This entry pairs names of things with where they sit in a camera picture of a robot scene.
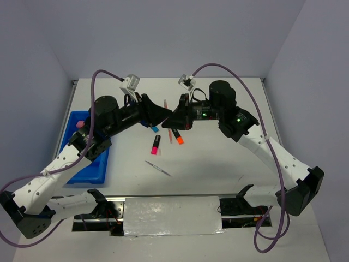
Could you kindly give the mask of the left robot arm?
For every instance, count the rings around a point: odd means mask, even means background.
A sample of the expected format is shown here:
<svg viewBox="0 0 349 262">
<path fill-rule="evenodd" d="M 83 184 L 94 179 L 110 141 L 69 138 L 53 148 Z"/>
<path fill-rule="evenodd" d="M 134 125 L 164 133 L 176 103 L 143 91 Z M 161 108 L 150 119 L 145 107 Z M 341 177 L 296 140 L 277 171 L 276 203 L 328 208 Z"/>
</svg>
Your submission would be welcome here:
<svg viewBox="0 0 349 262">
<path fill-rule="evenodd" d="M 154 104 L 146 94 L 138 102 L 119 107 L 113 96 L 99 97 L 85 125 L 69 139 L 60 154 L 41 174 L 14 192 L 1 191 L 1 205 L 27 239 L 42 234 L 51 223 L 80 214 L 102 217 L 114 211 L 113 203 L 97 189 L 78 195 L 59 195 L 78 172 L 92 164 L 111 145 L 111 137 L 140 122 L 157 126 L 171 110 Z"/>
</svg>

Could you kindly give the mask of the silver taped plate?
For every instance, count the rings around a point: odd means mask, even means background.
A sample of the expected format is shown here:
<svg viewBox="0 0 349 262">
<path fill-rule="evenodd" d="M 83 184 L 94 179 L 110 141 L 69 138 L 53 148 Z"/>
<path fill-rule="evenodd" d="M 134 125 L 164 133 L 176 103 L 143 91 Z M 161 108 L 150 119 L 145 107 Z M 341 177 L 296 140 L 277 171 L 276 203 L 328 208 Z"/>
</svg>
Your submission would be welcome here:
<svg viewBox="0 0 349 262">
<path fill-rule="evenodd" d="M 126 236 L 213 235 L 223 233 L 217 196 L 127 198 Z"/>
</svg>

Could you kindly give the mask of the orange-capped black highlighter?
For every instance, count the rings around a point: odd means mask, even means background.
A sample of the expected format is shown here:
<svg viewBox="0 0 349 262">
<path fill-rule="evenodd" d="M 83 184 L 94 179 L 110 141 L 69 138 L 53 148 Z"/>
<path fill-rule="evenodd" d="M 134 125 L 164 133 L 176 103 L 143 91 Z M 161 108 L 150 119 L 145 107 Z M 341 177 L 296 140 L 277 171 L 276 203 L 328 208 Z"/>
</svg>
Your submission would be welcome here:
<svg viewBox="0 0 349 262">
<path fill-rule="evenodd" d="M 180 145 L 184 144 L 184 140 L 183 140 L 182 136 L 180 135 L 179 131 L 176 129 L 172 129 L 172 132 L 173 132 L 174 137 L 176 138 L 177 142 Z"/>
</svg>

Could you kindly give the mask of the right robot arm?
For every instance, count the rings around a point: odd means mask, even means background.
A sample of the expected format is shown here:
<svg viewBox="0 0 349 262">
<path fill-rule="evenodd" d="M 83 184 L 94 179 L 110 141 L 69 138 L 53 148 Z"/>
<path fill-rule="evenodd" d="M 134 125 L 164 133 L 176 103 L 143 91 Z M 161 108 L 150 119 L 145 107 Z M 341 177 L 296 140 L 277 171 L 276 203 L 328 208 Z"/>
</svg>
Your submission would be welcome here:
<svg viewBox="0 0 349 262">
<path fill-rule="evenodd" d="M 237 207 L 250 213 L 258 206 L 280 206 L 289 215 L 299 216 L 320 190 L 324 172 L 299 161 L 277 141 L 263 133 L 261 121 L 237 106 L 236 92 L 224 80 L 209 85 L 209 98 L 199 101 L 182 94 L 179 104 L 162 127 L 189 130 L 194 121 L 217 120 L 220 131 L 247 148 L 276 175 L 282 175 L 280 187 L 253 184 L 237 194 Z"/>
</svg>

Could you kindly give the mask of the blue-capped black highlighter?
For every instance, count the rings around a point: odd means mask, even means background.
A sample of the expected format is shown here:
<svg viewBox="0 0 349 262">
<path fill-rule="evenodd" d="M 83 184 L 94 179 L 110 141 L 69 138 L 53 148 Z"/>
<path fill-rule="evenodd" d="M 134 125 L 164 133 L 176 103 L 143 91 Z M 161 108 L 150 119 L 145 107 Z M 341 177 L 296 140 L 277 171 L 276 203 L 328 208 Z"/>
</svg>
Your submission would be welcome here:
<svg viewBox="0 0 349 262">
<path fill-rule="evenodd" d="M 157 133 L 159 131 L 158 127 L 156 127 L 156 126 L 152 126 L 151 130 L 155 133 Z"/>
</svg>

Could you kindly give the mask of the grey clear pen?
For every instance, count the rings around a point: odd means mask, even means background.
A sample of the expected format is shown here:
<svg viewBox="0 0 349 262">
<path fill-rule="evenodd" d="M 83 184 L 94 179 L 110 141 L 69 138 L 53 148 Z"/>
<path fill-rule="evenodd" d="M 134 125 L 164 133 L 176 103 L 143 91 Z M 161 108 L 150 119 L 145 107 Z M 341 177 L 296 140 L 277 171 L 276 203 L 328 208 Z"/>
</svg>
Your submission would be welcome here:
<svg viewBox="0 0 349 262">
<path fill-rule="evenodd" d="M 151 167 L 153 167 L 154 169 L 156 169 L 157 171 L 169 176 L 169 177 L 172 177 L 168 172 L 166 172 L 165 170 L 163 170 L 162 168 L 158 167 L 157 165 L 149 162 L 149 161 L 145 161 L 148 165 L 150 165 Z"/>
</svg>

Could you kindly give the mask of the pink-capped black highlighter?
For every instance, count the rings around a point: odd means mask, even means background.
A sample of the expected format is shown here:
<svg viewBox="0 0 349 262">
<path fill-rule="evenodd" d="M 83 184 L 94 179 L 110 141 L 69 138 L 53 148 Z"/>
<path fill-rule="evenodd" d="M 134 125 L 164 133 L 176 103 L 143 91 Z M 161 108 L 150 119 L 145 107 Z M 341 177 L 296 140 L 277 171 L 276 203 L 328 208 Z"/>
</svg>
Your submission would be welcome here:
<svg viewBox="0 0 349 262">
<path fill-rule="evenodd" d="M 160 144 L 161 136 L 156 135 L 152 144 L 152 149 L 151 149 L 151 154 L 152 155 L 157 155 L 158 149 L 159 149 L 159 144 Z"/>
</svg>

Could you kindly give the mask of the pink pen bundle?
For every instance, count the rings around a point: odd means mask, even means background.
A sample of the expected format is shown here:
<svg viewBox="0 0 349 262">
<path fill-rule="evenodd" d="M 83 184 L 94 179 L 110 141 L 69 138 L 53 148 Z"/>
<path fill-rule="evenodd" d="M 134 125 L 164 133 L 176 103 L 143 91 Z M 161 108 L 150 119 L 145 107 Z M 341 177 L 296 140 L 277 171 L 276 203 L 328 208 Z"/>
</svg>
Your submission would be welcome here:
<svg viewBox="0 0 349 262">
<path fill-rule="evenodd" d="M 77 128 L 81 128 L 83 126 L 84 122 L 83 121 L 78 121 L 76 124 Z"/>
</svg>

